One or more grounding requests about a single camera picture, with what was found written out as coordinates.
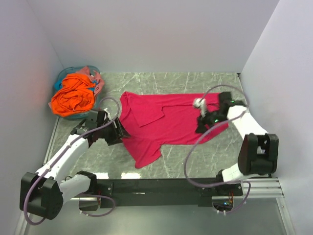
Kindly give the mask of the red t shirt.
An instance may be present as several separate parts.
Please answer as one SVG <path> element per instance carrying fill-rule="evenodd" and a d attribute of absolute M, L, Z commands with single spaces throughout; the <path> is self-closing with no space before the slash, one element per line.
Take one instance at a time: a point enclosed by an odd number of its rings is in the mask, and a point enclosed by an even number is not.
<path fill-rule="evenodd" d="M 202 94 L 135 94 L 124 92 L 120 101 L 120 121 L 130 138 L 124 146 L 135 161 L 135 168 L 143 168 L 161 156 L 161 146 L 192 145 L 196 133 L 199 110 L 193 101 Z"/>

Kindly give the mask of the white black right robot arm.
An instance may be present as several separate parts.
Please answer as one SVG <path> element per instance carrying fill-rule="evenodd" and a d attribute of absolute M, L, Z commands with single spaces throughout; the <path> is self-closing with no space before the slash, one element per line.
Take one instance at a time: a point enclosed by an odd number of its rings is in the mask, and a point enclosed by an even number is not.
<path fill-rule="evenodd" d="M 196 133 L 201 137 L 197 143 L 217 128 L 232 123 L 243 139 L 238 161 L 222 170 L 215 183 L 198 183 L 192 179 L 188 179 L 188 182 L 200 188 L 215 187 L 216 193 L 226 195 L 231 191 L 232 184 L 276 171 L 279 138 L 262 128 L 248 111 L 248 105 L 242 100 L 234 100 L 231 92 L 220 93 L 218 101 L 218 110 L 209 111 L 204 97 L 194 100 L 193 106 L 200 110 Z"/>

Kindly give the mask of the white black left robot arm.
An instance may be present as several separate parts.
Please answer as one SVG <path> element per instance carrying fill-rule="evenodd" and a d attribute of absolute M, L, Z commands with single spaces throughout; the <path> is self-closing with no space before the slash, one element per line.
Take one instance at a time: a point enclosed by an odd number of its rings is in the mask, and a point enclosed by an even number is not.
<path fill-rule="evenodd" d="M 107 145 L 121 143 L 130 134 L 118 116 L 101 109 L 91 110 L 86 119 L 75 126 L 65 144 L 35 173 L 27 172 L 21 179 L 20 210 L 42 219 L 54 219 L 64 203 L 79 194 L 87 197 L 98 193 L 97 176 L 79 171 L 69 180 L 65 177 L 72 165 L 98 139 Z"/>

